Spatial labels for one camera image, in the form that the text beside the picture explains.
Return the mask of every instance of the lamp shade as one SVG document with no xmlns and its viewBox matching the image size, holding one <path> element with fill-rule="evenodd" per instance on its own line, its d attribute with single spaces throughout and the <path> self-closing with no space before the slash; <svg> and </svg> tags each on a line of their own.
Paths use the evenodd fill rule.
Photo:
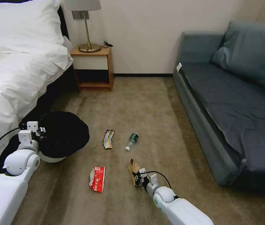
<svg viewBox="0 0 265 225">
<path fill-rule="evenodd" d="M 101 9 L 100 0 L 65 0 L 65 8 L 72 11 L 94 11 Z"/>
</svg>

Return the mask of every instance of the bed frame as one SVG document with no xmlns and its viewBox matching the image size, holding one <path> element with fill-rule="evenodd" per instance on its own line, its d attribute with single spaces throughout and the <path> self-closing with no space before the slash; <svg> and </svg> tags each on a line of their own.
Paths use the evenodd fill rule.
<svg viewBox="0 0 265 225">
<path fill-rule="evenodd" d="M 61 7 L 58 9 L 58 15 L 60 17 L 62 34 L 69 38 L 64 13 Z M 49 112 L 54 100 L 62 90 L 77 90 L 73 65 L 70 66 L 56 81 L 47 86 L 47 91 L 38 99 L 36 107 L 23 118 L 20 124 L 26 123 L 27 121 L 37 121 L 42 114 Z M 10 139 L 9 144 L 0 155 L 0 173 L 4 172 L 2 171 L 2 165 L 4 164 L 6 157 L 16 151 L 19 144 L 20 142 L 17 135 Z"/>
</svg>

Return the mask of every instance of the red snack package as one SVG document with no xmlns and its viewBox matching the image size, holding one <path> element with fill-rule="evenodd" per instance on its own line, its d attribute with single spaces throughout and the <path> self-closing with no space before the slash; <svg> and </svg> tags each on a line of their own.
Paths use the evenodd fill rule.
<svg viewBox="0 0 265 225">
<path fill-rule="evenodd" d="M 89 186 L 93 191 L 102 193 L 104 187 L 105 167 L 94 167 L 89 174 Z"/>
</svg>

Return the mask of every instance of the bottle label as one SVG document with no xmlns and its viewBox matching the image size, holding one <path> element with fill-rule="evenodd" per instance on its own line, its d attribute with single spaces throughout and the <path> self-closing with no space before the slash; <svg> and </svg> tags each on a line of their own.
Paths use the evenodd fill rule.
<svg viewBox="0 0 265 225">
<path fill-rule="evenodd" d="M 137 134 L 133 133 L 133 134 L 130 136 L 130 138 L 134 139 L 134 140 L 137 142 L 138 139 L 139 139 L 139 136 L 138 136 Z"/>
</svg>

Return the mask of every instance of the nightstand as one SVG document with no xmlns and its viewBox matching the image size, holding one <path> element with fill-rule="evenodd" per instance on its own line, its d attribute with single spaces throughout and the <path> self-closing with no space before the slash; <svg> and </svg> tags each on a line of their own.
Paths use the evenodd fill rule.
<svg viewBox="0 0 265 225">
<path fill-rule="evenodd" d="M 71 51 L 74 74 L 79 90 L 111 91 L 114 84 L 114 69 L 111 48 L 98 52 L 80 52 L 76 46 Z"/>
</svg>

